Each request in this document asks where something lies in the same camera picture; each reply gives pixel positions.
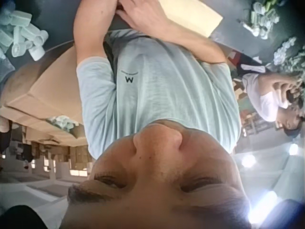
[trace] white shirt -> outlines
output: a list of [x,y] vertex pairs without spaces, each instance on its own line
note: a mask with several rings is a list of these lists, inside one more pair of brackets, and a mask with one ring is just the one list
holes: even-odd
[[283,103],[280,93],[276,90],[261,96],[259,93],[258,76],[259,74],[254,73],[244,75],[244,87],[257,113],[267,122],[274,122],[277,118],[278,108],[286,109],[288,102]]

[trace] eyebrow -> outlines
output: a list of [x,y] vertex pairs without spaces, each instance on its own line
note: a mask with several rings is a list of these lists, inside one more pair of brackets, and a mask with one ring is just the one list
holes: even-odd
[[84,203],[100,203],[114,200],[115,198],[108,195],[100,195],[84,190],[80,186],[72,185],[68,189],[68,203],[72,205]]

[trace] eye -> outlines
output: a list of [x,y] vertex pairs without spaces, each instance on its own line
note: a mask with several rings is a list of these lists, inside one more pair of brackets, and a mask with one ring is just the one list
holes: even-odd
[[189,193],[207,185],[222,184],[221,180],[212,177],[203,177],[181,186],[181,191]]
[[111,177],[111,176],[94,176],[94,179],[98,180],[98,181],[100,181],[100,182],[102,182],[102,183],[104,183],[107,186],[112,187],[112,188],[124,188],[124,187],[126,187],[126,185],[117,182],[115,180],[115,177]]

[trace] light blue t-shirt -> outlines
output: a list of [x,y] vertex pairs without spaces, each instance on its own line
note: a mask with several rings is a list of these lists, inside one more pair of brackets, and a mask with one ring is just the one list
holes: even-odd
[[110,34],[109,61],[77,67],[89,152],[97,159],[115,140],[167,119],[205,131],[228,152],[241,131],[227,64],[198,62],[186,49],[133,30]]

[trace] neck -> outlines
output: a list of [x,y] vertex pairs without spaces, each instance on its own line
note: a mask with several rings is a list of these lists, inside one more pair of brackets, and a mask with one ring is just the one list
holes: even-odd
[[277,111],[277,117],[276,117],[276,120],[279,122],[279,123],[285,123],[285,110],[284,108],[282,107],[279,107],[278,108],[278,111]]

